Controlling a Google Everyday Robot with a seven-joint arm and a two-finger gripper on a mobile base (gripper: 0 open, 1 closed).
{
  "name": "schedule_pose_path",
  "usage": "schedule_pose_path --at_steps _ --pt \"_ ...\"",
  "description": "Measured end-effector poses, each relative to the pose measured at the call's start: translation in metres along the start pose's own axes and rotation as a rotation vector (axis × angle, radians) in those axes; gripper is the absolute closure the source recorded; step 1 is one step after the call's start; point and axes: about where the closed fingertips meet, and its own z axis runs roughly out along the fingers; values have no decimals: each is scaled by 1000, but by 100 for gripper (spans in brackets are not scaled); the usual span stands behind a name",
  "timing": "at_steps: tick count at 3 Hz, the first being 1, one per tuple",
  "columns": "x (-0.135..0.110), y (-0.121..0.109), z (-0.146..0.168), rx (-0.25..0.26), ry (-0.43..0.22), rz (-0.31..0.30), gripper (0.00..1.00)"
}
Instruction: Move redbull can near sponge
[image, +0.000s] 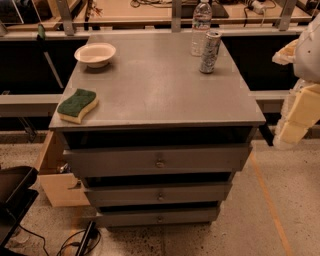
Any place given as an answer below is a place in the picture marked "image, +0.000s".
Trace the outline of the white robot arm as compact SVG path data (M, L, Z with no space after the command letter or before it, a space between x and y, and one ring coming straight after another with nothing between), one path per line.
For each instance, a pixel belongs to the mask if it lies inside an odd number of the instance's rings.
M298 39L276 52L272 61L280 65L292 63L298 77L284 99L273 139L276 148L289 149L320 120L320 15Z

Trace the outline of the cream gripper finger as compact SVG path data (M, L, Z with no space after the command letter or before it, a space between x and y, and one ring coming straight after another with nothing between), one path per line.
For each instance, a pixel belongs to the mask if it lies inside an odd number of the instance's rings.
M295 39L290 43L288 43L283 48L281 48L279 51L277 51L273 55L272 61L280 65L287 65L289 63L293 63L295 58L295 49L296 49L297 43L298 43L298 40Z
M299 89L295 98L289 96L286 106L278 122L278 141L283 145L296 145L320 120L320 85Z

